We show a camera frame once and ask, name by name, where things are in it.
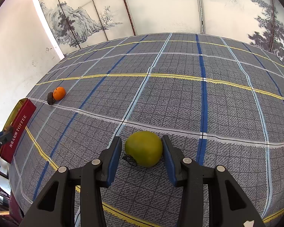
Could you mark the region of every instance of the green fruit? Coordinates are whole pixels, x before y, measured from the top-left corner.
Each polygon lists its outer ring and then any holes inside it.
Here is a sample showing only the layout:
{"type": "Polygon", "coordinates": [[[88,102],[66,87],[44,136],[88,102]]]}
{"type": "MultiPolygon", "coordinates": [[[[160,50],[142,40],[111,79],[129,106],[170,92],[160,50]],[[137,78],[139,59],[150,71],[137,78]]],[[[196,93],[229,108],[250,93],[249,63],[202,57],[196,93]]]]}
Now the green fruit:
{"type": "Polygon", "coordinates": [[[162,156],[163,145],[159,136],[150,131],[137,131],[125,142],[126,154],[132,156],[139,166],[151,167],[162,156]]]}

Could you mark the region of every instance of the triangular cutout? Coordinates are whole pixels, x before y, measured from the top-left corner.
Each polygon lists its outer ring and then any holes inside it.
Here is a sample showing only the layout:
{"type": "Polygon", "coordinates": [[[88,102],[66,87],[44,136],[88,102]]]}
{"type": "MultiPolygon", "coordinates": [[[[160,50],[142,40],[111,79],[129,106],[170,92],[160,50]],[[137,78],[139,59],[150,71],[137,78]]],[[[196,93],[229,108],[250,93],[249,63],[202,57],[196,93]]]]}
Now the triangular cutout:
{"type": "Polygon", "coordinates": [[[47,193],[44,195],[43,199],[38,205],[38,209],[45,211],[53,211],[55,209],[56,196],[58,191],[58,182],[54,182],[47,193]]]}
{"type": "Polygon", "coordinates": [[[229,180],[225,181],[229,207],[232,211],[246,208],[246,204],[229,180]]]}

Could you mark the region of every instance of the brown decorative border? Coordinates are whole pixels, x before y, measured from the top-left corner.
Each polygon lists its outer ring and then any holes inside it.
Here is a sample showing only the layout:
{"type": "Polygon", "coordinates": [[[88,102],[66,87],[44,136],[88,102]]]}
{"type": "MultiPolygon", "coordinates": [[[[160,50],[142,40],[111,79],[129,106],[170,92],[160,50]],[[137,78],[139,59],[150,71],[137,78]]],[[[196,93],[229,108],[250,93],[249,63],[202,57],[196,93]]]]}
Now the brown decorative border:
{"type": "Polygon", "coordinates": [[[131,28],[132,28],[132,30],[133,30],[133,34],[134,34],[134,36],[136,36],[136,31],[135,31],[135,28],[134,28],[134,26],[133,26],[133,21],[132,21],[132,19],[131,19],[130,13],[129,13],[129,9],[128,9],[128,6],[127,6],[127,2],[126,2],[126,0],[123,0],[123,2],[124,2],[124,5],[125,5],[126,11],[127,11],[127,15],[128,15],[128,18],[129,18],[129,21],[130,21],[130,24],[131,24],[131,28]]]}

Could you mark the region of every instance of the white wall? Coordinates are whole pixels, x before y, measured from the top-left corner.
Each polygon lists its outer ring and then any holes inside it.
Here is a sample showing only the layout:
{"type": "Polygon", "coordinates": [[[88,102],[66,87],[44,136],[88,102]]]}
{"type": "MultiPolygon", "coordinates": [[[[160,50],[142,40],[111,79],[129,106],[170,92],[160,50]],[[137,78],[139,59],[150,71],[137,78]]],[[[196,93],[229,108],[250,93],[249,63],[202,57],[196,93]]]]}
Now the white wall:
{"type": "Polygon", "coordinates": [[[18,100],[63,57],[33,1],[5,0],[0,7],[0,131],[18,100]]]}

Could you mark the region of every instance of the metal screw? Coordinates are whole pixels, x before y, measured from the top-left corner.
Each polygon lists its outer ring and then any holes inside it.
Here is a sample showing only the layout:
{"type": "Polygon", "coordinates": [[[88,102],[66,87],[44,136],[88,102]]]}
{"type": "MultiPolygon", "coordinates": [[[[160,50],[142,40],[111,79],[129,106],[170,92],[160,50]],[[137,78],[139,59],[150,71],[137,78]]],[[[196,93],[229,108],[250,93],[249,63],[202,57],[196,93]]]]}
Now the metal screw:
{"type": "Polygon", "coordinates": [[[224,166],[217,166],[217,170],[220,171],[220,172],[224,172],[225,167],[224,166]]]}
{"type": "Polygon", "coordinates": [[[93,159],[92,161],[91,161],[91,163],[93,164],[93,165],[99,165],[100,164],[100,160],[99,159],[93,159]]]}
{"type": "Polygon", "coordinates": [[[192,162],[192,160],[191,160],[191,158],[185,157],[185,158],[183,159],[183,162],[184,162],[185,164],[190,164],[190,163],[192,162]]]}
{"type": "Polygon", "coordinates": [[[61,166],[59,169],[58,169],[58,172],[60,173],[63,173],[66,171],[66,167],[65,166],[61,166]]]}

